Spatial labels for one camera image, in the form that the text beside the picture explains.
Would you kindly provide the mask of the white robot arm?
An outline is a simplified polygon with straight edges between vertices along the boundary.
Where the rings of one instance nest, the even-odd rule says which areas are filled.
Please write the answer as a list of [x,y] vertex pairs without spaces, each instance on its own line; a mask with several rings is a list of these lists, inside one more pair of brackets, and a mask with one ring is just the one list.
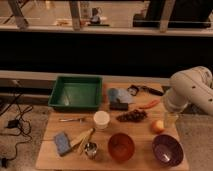
[[170,79],[170,88],[162,96],[164,127],[173,126],[178,115],[189,104],[194,104],[203,112],[213,116],[213,74],[203,66],[174,73]]

